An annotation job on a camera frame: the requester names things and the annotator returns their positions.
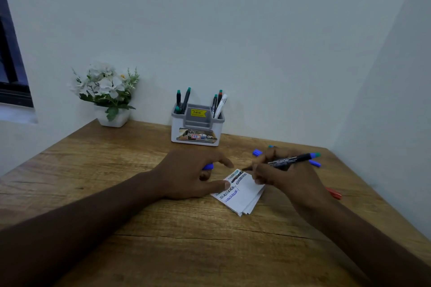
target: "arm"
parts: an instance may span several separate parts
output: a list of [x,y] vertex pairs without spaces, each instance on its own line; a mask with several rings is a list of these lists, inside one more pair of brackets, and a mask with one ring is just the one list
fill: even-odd
[[308,163],[297,163],[287,171],[264,164],[293,155],[287,149],[269,148],[254,161],[253,178],[284,192],[295,210],[337,244],[372,281],[382,286],[431,286],[431,268],[334,200]]
[[226,181],[206,182],[210,173],[201,173],[204,165],[216,161],[233,167],[217,151],[173,151],[154,170],[0,231],[1,285],[54,282],[131,216],[162,197],[224,191]]

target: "blue pen cap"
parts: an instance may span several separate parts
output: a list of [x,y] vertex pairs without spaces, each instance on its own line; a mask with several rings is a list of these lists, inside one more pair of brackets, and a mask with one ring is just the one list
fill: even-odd
[[254,155],[255,157],[260,156],[262,153],[263,153],[263,152],[262,152],[261,150],[258,150],[258,149],[256,149],[255,151],[253,151],[253,155]]
[[212,163],[209,163],[202,168],[202,170],[211,170],[211,169],[214,169],[214,165]]
[[316,167],[319,167],[319,168],[321,166],[321,164],[319,164],[317,161],[314,161],[314,160],[308,160],[308,162],[312,165],[315,165]]

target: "person's left hand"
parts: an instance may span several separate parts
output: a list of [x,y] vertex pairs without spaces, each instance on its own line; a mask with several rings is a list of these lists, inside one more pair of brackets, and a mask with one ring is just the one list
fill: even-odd
[[216,150],[174,150],[154,168],[163,197],[187,199],[219,193],[230,187],[228,181],[207,181],[208,172],[202,168],[209,163],[220,162],[233,168],[233,163]]

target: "printed label on pen holder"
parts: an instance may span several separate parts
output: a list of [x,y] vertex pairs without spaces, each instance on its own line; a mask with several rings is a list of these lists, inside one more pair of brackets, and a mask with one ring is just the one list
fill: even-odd
[[180,128],[177,141],[193,141],[198,143],[216,143],[217,136],[213,131]]
[[195,117],[206,117],[207,110],[191,109],[190,115]]

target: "paper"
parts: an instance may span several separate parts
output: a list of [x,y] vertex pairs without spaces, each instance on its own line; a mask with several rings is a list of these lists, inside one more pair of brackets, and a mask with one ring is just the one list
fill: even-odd
[[264,185],[257,185],[250,174],[242,170],[235,170],[224,180],[231,186],[227,191],[211,194],[240,217],[250,214],[259,200]]

